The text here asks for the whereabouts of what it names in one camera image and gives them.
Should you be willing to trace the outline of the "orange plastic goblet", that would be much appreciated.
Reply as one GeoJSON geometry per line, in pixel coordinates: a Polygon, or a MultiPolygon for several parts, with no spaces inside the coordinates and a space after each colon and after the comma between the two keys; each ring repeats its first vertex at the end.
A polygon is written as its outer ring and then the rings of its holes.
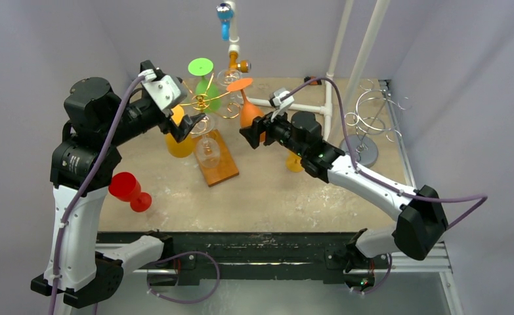
{"type": "Polygon", "coordinates": [[[243,98],[242,109],[240,111],[240,129],[251,125],[251,122],[256,117],[263,117],[263,111],[249,101],[244,89],[248,88],[253,83],[253,78],[245,77],[231,83],[226,90],[228,92],[240,92],[243,98]]]}

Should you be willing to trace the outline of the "yellow plastic goblet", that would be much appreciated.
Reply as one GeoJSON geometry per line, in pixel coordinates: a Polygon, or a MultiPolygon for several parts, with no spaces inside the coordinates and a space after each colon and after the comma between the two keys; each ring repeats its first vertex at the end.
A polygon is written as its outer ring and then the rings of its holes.
{"type": "Polygon", "coordinates": [[[293,173],[299,173],[304,170],[301,165],[301,157],[291,151],[288,152],[288,157],[286,158],[286,167],[293,173]]]}

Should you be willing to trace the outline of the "clear wine glass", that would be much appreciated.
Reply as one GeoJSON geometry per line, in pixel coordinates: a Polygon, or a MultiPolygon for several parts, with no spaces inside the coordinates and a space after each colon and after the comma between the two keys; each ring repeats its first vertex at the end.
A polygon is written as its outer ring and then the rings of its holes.
{"type": "Polygon", "coordinates": [[[221,87],[227,87],[241,78],[243,78],[242,72],[236,69],[224,69],[216,76],[216,82],[221,87]]]}
{"type": "Polygon", "coordinates": [[[215,130],[215,120],[210,115],[199,122],[191,131],[195,143],[194,153],[202,167],[212,169],[218,166],[221,151],[213,131],[215,130]]]}

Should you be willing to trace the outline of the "green plastic goblet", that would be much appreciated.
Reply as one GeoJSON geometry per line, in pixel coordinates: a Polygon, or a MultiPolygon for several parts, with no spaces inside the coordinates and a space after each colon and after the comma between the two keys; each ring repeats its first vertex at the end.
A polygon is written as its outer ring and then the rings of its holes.
{"type": "Polygon", "coordinates": [[[213,62],[208,58],[193,59],[188,65],[190,74],[200,78],[195,88],[194,104],[204,112],[216,112],[220,106],[219,90],[213,80],[213,62]]]}

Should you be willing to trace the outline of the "red plastic goblet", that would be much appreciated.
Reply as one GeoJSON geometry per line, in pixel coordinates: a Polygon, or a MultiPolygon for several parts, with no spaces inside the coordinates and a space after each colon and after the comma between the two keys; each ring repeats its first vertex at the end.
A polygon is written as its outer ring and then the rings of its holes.
{"type": "Polygon", "coordinates": [[[108,188],[109,193],[118,200],[128,203],[137,213],[147,211],[152,205],[152,197],[141,191],[137,178],[129,172],[114,175],[108,188]]]}

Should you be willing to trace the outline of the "chrome spiral glass rack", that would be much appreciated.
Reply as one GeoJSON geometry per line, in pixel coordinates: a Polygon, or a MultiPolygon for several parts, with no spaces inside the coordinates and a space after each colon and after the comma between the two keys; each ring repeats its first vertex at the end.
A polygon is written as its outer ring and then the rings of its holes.
{"type": "Polygon", "coordinates": [[[405,159],[400,123],[403,114],[412,108],[406,105],[407,100],[395,99],[389,79],[367,79],[359,85],[356,100],[350,102],[343,116],[357,162],[367,167],[375,165],[382,144],[393,145],[399,157],[405,159]]]}

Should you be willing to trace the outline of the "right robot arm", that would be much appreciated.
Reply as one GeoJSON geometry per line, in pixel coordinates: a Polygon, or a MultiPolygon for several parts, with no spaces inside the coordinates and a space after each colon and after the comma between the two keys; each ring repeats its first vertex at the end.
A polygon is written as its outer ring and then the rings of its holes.
{"type": "Polygon", "coordinates": [[[291,119],[256,117],[240,134],[252,148],[277,142],[300,157],[307,174],[359,195],[394,220],[387,228],[364,229],[349,242],[347,258],[353,266],[394,252],[422,261],[448,229],[442,205],[431,201],[438,197],[434,189],[398,184],[353,161],[322,138],[322,126],[310,112],[297,112],[291,119]]]}

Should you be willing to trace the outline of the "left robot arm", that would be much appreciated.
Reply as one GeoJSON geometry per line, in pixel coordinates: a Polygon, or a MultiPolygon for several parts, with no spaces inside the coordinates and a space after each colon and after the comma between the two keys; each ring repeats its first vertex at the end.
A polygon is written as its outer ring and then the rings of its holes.
{"type": "Polygon", "coordinates": [[[147,233],[113,253],[97,251],[96,239],[102,206],[121,161],[118,147],[153,127],[184,140],[203,117],[173,121],[172,110],[186,95],[178,77],[149,73],[140,74],[122,97],[101,77],[71,87],[64,101],[68,121],[51,160],[51,254],[44,273],[31,282],[34,292],[51,298],[50,314],[109,299],[123,277],[142,266],[172,264],[171,238],[161,232],[147,233]]]}

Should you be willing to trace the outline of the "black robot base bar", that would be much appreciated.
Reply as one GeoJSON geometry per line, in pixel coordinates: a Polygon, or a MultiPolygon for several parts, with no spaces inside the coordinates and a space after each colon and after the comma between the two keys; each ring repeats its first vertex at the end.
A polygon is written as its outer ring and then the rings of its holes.
{"type": "Polygon", "coordinates": [[[179,285],[200,280],[316,280],[358,285],[389,263],[387,255],[359,259],[350,250],[352,232],[172,232],[164,249],[170,262],[145,267],[156,273],[179,272],[179,285]]]}

